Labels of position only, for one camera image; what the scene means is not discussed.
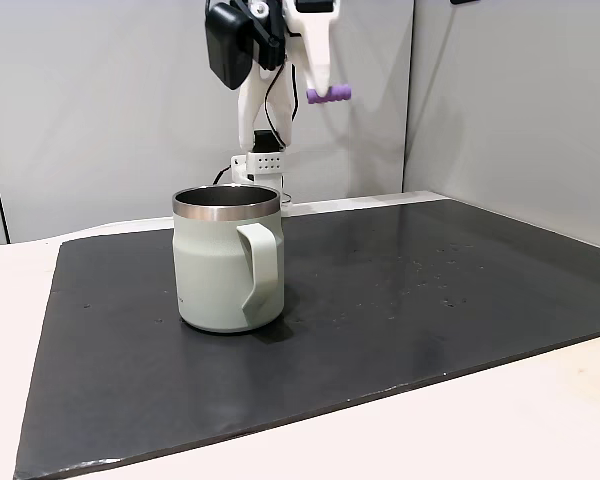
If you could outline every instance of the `purple gripper pad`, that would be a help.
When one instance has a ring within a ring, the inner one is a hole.
[[[318,92],[316,92],[313,88],[307,90],[307,100],[309,100],[309,105],[312,103],[339,102],[340,100],[350,99],[351,87],[347,84],[329,87],[329,91],[324,97],[318,95]]]

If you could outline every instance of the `black tabletop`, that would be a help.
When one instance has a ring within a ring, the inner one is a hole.
[[[284,232],[283,315],[241,335],[180,320],[172,231],[64,244],[15,477],[147,460],[600,335],[600,249],[527,224],[444,200]]]

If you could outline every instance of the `sage green mug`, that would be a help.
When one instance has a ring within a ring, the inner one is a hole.
[[[211,332],[243,332],[284,307],[280,194],[213,185],[173,196],[173,259],[182,319]]]

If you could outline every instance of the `white table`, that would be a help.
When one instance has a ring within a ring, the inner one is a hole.
[[[435,201],[428,192],[297,205],[292,214]],[[169,218],[0,246],[0,479],[13,474],[63,241],[170,228]],[[600,479],[600,338],[85,480]]]

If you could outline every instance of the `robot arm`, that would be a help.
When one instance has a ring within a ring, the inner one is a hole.
[[[330,86],[329,30],[339,14],[340,0],[231,0],[208,10],[211,69],[230,89],[240,87],[238,131],[245,155],[231,160],[234,182],[282,191],[293,120],[287,60],[304,75],[309,104],[351,98],[348,85]],[[270,72],[266,78],[261,69]],[[254,131],[263,105],[270,130]]]

